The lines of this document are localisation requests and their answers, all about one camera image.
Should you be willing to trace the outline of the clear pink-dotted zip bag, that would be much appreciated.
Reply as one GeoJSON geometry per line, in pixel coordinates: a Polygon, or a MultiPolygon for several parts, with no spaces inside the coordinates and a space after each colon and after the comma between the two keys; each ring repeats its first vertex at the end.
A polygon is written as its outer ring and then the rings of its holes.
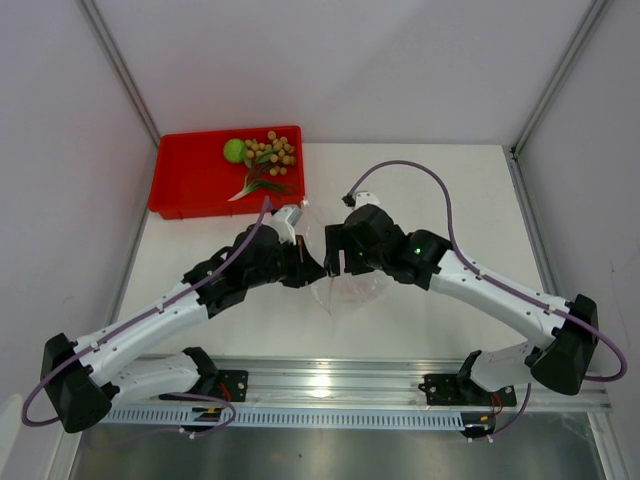
{"type": "MultiPolygon", "coordinates": [[[[329,204],[304,199],[303,216],[298,223],[299,232],[311,256],[320,264],[324,263],[327,252],[325,228],[329,225],[341,224],[350,210],[339,203],[337,209],[329,204]]],[[[339,253],[341,274],[336,277],[326,276],[309,287],[316,302],[331,316],[351,314],[380,299],[388,289],[390,280],[380,271],[361,275],[345,273],[346,257],[339,253]]]]}

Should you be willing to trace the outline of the yellow longan bunch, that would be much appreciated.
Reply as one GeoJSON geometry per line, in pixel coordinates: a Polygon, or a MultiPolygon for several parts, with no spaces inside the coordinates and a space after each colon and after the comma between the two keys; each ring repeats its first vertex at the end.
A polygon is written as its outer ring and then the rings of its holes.
{"type": "Polygon", "coordinates": [[[265,140],[247,138],[244,143],[243,163],[247,167],[247,177],[286,175],[297,163],[296,147],[286,136],[269,130],[265,140]]]}

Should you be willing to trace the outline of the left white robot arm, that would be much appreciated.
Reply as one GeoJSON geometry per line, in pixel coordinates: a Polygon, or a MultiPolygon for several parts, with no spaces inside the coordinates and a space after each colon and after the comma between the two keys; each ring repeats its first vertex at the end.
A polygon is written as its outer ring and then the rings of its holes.
{"type": "Polygon", "coordinates": [[[187,347],[163,361],[137,358],[238,305],[254,288],[279,283],[299,289],[325,275],[300,235],[271,225],[248,227],[133,318],[75,340],[63,333],[47,340],[40,377],[54,422],[78,433],[120,404],[155,396],[209,398],[219,389],[219,373],[202,348],[187,347]]]}

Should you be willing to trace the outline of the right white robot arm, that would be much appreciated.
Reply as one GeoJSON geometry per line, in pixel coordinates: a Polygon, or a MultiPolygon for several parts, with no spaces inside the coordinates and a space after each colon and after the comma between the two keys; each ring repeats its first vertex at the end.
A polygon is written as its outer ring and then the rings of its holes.
{"type": "Polygon", "coordinates": [[[468,355],[456,380],[464,401],[479,403],[491,392],[532,381],[559,394],[580,391],[597,345],[590,331],[597,309],[588,297],[568,301],[495,278],[462,261],[450,240],[423,229],[405,233],[373,204],[327,226],[325,245],[332,277],[381,271],[400,284],[459,300],[524,337],[502,350],[468,355]]]}

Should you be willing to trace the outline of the green ball fruit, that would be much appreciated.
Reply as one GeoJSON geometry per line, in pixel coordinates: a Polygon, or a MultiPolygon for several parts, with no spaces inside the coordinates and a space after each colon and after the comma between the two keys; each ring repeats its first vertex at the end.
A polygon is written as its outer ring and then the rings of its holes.
{"type": "Polygon", "coordinates": [[[243,163],[246,158],[246,148],[243,140],[232,138],[223,146],[223,157],[231,164],[243,163]]]}

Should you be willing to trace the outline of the red plastic tray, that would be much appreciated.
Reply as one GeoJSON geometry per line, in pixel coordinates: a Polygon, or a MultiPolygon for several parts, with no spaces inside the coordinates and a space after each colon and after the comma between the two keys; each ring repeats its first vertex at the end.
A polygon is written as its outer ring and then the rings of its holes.
{"type": "Polygon", "coordinates": [[[297,125],[236,128],[162,137],[158,150],[149,210],[165,220],[211,216],[232,216],[260,211],[268,198],[273,207],[298,205],[305,195],[302,131],[297,125]],[[258,190],[238,201],[228,199],[240,191],[247,167],[231,164],[223,157],[223,146],[232,139],[257,138],[264,141],[269,130],[286,136],[296,147],[297,163],[279,182],[296,185],[297,193],[277,198],[258,190]]]}

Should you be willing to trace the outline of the aluminium table rail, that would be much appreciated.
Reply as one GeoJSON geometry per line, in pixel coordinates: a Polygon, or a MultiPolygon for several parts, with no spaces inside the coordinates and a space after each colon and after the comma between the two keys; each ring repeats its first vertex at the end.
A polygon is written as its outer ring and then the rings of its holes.
{"type": "Polygon", "coordinates": [[[275,408],[425,408],[426,374],[455,373],[457,360],[242,358],[217,356],[221,370],[249,372],[244,404],[275,408]]]}

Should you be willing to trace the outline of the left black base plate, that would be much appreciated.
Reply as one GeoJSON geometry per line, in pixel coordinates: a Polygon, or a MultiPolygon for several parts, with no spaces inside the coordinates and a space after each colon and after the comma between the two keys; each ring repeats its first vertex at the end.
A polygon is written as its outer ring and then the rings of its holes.
{"type": "Polygon", "coordinates": [[[231,403],[246,401],[249,372],[246,370],[219,370],[214,380],[207,380],[202,394],[222,398],[231,403]]]}

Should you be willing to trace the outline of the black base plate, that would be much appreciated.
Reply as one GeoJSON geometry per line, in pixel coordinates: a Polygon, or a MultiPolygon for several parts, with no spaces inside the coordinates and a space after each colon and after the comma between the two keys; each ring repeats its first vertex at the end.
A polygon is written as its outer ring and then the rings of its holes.
{"type": "Polygon", "coordinates": [[[429,406],[515,407],[517,399],[512,386],[495,392],[483,390],[473,382],[459,382],[456,374],[431,373],[422,377],[418,389],[429,406]]]}
{"type": "Polygon", "coordinates": [[[246,370],[219,370],[214,380],[207,380],[202,394],[222,398],[231,403],[246,401],[249,372],[246,370]]]}

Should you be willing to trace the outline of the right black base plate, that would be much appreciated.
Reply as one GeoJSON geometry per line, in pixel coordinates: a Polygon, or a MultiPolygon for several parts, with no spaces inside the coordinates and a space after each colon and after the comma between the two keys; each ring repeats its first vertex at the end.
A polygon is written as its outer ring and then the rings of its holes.
{"type": "Polygon", "coordinates": [[[495,392],[483,390],[473,382],[459,382],[456,374],[431,373],[422,377],[418,389],[429,406],[515,407],[517,399],[512,386],[495,392]]]}

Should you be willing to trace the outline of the left aluminium frame post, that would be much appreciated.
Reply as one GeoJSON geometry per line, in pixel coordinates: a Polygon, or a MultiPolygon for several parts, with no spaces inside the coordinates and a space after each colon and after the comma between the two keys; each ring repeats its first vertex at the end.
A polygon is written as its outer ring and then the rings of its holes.
{"type": "Polygon", "coordinates": [[[121,49],[101,12],[98,2],[94,0],[78,0],[76,4],[150,141],[155,148],[158,148],[161,134],[121,49]]]}

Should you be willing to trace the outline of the aluminium frame post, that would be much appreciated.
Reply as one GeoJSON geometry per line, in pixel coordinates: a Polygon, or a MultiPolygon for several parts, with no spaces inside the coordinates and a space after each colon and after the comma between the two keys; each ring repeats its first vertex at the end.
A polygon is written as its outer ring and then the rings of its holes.
{"type": "Polygon", "coordinates": [[[525,147],[539,129],[612,4],[613,1],[610,0],[594,0],[589,3],[586,12],[581,17],[576,30],[563,50],[557,65],[554,67],[551,76],[511,146],[510,152],[515,161],[519,160],[525,147]]]}
{"type": "Polygon", "coordinates": [[[78,0],[76,4],[150,141],[155,148],[158,148],[161,134],[121,49],[101,12],[98,2],[94,0],[78,0]]]}

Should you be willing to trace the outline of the right aluminium frame post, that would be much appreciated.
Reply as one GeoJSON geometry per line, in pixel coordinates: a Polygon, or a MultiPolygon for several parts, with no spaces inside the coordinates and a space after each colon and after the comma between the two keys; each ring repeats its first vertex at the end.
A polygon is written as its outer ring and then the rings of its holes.
{"type": "Polygon", "coordinates": [[[511,146],[510,152],[515,161],[519,160],[525,147],[539,129],[612,4],[613,1],[610,0],[594,0],[589,3],[586,12],[581,17],[576,30],[563,50],[557,65],[554,67],[551,76],[511,146]]]}

